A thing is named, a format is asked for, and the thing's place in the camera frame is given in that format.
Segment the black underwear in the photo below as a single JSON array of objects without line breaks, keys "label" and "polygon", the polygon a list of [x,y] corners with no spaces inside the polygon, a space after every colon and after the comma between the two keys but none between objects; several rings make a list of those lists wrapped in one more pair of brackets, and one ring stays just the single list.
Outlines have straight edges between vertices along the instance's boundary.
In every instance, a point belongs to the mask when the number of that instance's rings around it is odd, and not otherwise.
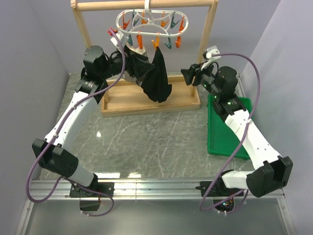
[{"label": "black underwear", "polygon": [[168,83],[165,61],[159,47],[156,48],[152,63],[155,68],[146,74],[141,88],[150,100],[163,103],[172,92],[172,84]]}]

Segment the orange clothes peg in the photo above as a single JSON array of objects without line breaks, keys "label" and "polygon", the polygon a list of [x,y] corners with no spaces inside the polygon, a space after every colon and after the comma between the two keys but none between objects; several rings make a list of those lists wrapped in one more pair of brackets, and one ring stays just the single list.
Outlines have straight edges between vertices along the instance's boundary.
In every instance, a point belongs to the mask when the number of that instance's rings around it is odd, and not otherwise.
[{"label": "orange clothes peg", "polygon": [[155,50],[157,50],[159,46],[159,37],[156,37],[154,40],[152,40],[152,44]]}]

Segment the white plastic clip hanger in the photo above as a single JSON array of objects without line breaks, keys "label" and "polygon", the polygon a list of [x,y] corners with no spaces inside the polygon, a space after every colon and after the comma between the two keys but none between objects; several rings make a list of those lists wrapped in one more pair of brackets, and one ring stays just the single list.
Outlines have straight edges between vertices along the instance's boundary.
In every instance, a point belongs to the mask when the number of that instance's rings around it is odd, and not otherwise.
[{"label": "white plastic clip hanger", "polygon": [[116,17],[119,31],[129,36],[176,38],[189,27],[188,17],[177,10],[152,10],[150,1],[144,2],[143,9],[126,9]]}]

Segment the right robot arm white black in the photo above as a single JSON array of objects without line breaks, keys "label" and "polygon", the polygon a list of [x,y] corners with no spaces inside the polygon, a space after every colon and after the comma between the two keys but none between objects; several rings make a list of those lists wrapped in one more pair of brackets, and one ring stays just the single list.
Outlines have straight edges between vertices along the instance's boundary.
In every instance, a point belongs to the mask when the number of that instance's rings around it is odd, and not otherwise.
[{"label": "right robot arm white black", "polygon": [[223,123],[236,135],[248,153],[254,170],[228,170],[218,177],[216,192],[228,195],[233,188],[249,190],[260,198],[285,187],[289,181],[293,162],[282,157],[257,128],[250,117],[251,112],[235,93],[238,84],[235,69],[223,66],[213,73],[213,65],[203,68],[192,64],[182,69],[187,85],[202,85],[213,97],[213,108]]}]

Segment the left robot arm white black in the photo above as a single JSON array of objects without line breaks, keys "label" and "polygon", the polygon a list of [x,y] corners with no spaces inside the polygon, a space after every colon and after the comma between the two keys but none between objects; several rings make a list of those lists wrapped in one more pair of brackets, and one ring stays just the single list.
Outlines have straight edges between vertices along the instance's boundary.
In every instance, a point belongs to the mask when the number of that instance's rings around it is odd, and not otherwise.
[{"label": "left robot arm white black", "polygon": [[73,140],[90,112],[112,88],[107,83],[109,78],[116,75],[121,79],[127,72],[141,81],[155,66],[149,62],[145,51],[129,46],[118,47],[110,56],[100,46],[91,46],[85,51],[83,63],[70,104],[55,127],[42,140],[34,140],[32,149],[36,165],[69,180],[74,190],[93,197],[104,191],[97,175],[80,166],[78,158],[71,153]]}]

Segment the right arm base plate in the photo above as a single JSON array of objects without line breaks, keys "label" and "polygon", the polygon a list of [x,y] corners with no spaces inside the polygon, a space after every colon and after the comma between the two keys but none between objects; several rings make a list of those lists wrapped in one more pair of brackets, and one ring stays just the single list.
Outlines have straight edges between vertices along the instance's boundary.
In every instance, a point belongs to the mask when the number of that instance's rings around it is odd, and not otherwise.
[{"label": "right arm base plate", "polygon": [[[200,181],[200,185],[196,186],[195,189],[200,190],[201,196],[204,196],[212,182],[213,181]],[[217,181],[208,193],[208,197],[228,197],[239,191],[242,190],[239,188],[226,188],[223,182]]]}]

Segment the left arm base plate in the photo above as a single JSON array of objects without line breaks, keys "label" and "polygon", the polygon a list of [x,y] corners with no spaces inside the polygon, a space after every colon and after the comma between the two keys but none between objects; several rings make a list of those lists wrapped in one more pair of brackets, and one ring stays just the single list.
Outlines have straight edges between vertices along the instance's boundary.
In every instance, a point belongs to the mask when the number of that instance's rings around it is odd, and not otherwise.
[{"label": "left arm base plate", "polygon": [[113,192],[113,182],[98,182],[91,187],[85,187],[79,184],[72,184],[69,196],[70,198],[99,197],[102,196],[102,194],[113,196]]}]

